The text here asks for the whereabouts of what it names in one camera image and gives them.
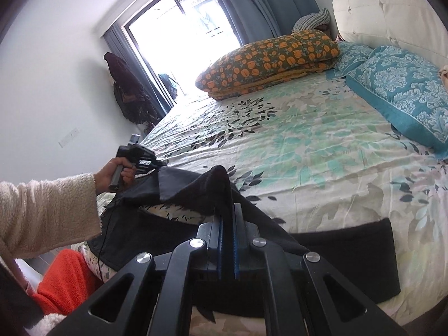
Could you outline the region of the cream fleece left forearm sleeve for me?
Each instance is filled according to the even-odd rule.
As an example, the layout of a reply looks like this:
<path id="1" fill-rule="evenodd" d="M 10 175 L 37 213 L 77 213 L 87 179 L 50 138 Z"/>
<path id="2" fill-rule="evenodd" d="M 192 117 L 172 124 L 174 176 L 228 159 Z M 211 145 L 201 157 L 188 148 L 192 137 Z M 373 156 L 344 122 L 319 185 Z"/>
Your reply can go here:
<path id="1" fill-rule="evenodd" d="M 1 258 L 33 258 L 100 234 L 92 174 L 1 183 Z"/>

